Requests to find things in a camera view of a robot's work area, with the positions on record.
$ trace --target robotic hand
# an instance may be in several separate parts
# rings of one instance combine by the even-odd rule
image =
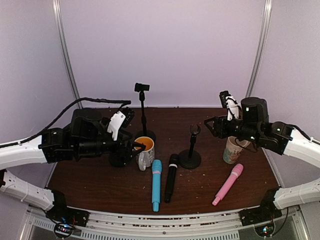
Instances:
[[[215,116],[204,121],[214,137],[220,139],[234,136],[248,140],[257,147],[271,150],[279,155],[301,159],[320,168],[320,142],[309,137],[298,126],[281,121],[269,122],[267,102],[258,97],[247,97],[241,101],[242,119],[237,117],[238,109],[230,108],[230,101],[237,102],[228,91],[220,93],[222,106],[228,115]],[[320,200],[320,178],[295,187],[269,190],[260,207],[242,210],[242,224],[251,225],[280,217],[280,209]]]
[[[85,226],[89,213],[67,207],[62,192],[43,189],[19,179],[6,168],[31,163],[56,163],[65,160],[79,161],[82,158],[96,158],[109,154],[114,167],[123,167],[146,146],[131,143],[132,134],[123,130],[135,113],[123,106],[130,101],[80,98],[92,102],[122,104],[111,117],[103,117],[93,108],[76,109],[71,123],[64,128],[50,128],[72,105],[67,106],[44,130],[26,139],[0,145],[0,192],[42,208],[46,216],[57,222]]]

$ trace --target microphone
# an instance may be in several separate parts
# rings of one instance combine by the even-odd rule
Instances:
[[[235,183],[237,178],[241,175],[242,171],[244,170],[244,166],[240,163],[238,163],[233,169],[228,177],[228,179],[225,181],[223,186],[220,188],[219,192],[215,195],[215,199],[212,202],[213,206],[216,206],[222,199],[224,199],[225,195],[229,192],[232,185]]]
[[[154,212],[159,212],[161,194],[161,172],[161,161],[154,160],[152,163],[152,209]]]
[[[176,173],[179,164],[179,155],[172,154],[169,160],[169,172],[166,179],[165,191],[164,191],[164,202],[170,203],[172,194],[174,193]]]

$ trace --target cup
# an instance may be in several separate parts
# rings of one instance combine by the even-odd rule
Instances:
[[[223,153],[223,160],[227,164],[234,164],[240,157],[240,153],[243,151],[243,148],[246,148],[249,144],[250,142],[247,140],[236,141],[236,137],[234,136],[228,137],[226,141],[225,150]]]
[[[134,140],[136,143],[145,145],[145,150],[136,156],[136,162],[138,163],[139,169],[145,171],[146,168],[152,166],[155,160],[155,142],[147,136],[138,137]]]

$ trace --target black microphone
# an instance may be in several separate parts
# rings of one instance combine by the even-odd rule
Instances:
[[[172,154],[169,160],[169,172],[166,179],[165,191],[164,191],[164,202],[170,203],[172,194],[174,193],[176,173],[179,165],[179,155]]]

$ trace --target blue microphone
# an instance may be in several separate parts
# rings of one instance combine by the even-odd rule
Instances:
[[[161,195],[161,172],[161,161],[154,160],[152,164],[152,208],[154,212],[159,212]]]

